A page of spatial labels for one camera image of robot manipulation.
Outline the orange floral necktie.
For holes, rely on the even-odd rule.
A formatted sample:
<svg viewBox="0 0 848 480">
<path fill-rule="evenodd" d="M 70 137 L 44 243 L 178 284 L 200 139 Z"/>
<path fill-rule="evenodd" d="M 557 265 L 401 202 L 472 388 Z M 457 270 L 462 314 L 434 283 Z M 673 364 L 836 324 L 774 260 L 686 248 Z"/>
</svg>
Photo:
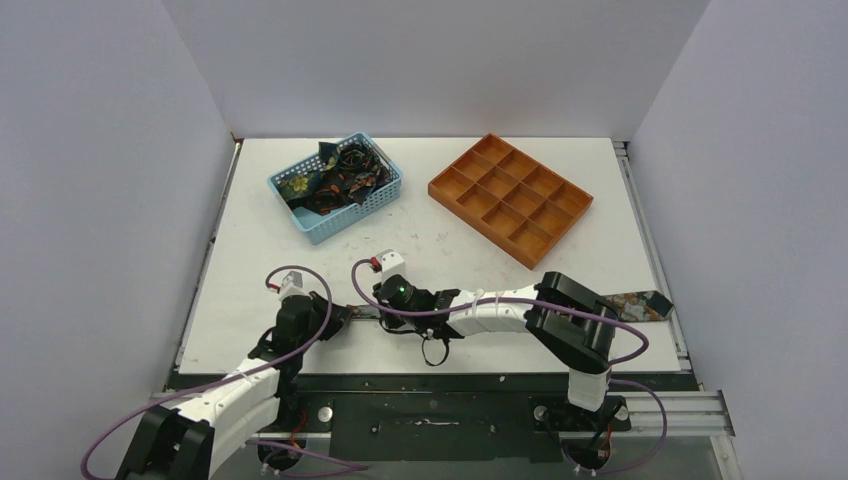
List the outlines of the orange floral necktie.
<svg viewBox="0 0 848 480">
<path fill-rule="evenodd" d="M 451 307 L 472 303 L 477 294 L 468 290 L 460 290 Z M 497 298 L 500 301 L 486 305 L 478 305 L 475 309 L 468 309 L 456 314 L 450 313 L 449 318 L 470 317 L 477 313 L 480 317 L 492 316 L 501 321 L 522 321 L 526 312 L 534 309 L 532 305 L 523 303 L 506 303 L 501 299 L 504 297 L 532 298 L 563 305 L 565 307 L 588 311 L 596 315 L 602 313 L 603 308 L 616 313 L 616 318 L 625 323 L 638 322 L 661 322 L 668 319 L 673 303 L 658 291 L 625 292 L 611 295 L 599 295 L 591 290 L 580 286 L 567 288 L 564 293 L 554 288 L 537 290 L 530 285 L 517 290 L 484 292 L 480 295 L 482 299 Z"/>
</svg>

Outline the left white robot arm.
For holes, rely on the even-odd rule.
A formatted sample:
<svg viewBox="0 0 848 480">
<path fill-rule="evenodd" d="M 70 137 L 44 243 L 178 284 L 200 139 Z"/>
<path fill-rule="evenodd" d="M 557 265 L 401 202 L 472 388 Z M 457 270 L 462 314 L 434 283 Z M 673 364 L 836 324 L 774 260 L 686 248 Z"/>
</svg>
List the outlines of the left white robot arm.
<svg viewBox="0 0 848 480">
<path fill-rule="evenodd" d="M 120 479 L 207 479 L 260 430 L 304 425 L 297 397 L 299 347 L 330 339 L 353 316 L 315 292 L 284 298 L 276 323 L 258 340 L 227 384 L 214 384 L 172 408 L 146 412 L 119 467 Z"/>
</svg>

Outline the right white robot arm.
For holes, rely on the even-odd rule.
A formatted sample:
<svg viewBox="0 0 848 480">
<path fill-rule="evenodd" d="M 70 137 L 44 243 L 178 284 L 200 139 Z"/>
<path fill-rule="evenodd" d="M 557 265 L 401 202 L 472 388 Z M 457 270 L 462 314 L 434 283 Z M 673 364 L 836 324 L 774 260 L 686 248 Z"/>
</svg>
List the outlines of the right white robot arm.
<svg viewBox="0 0 848 480">
<path fill-rule="evenodd" d="M 557 272 L 529 286 L 482 292 L 430 292 L 404 276 L 385 276 L 373 286 L 382 315 L 395 328 L 408 325 L 426 338 L 449 342 L 478 334 L 529 333 L 569 369 L 565 414 L 577 428 L 593 427 L 605 415 L 610 350 L 616 328 L 609 322 L 555 310 L 555 305 L 618 319 L 615 308 L 593 291 Z"/>
</svg>

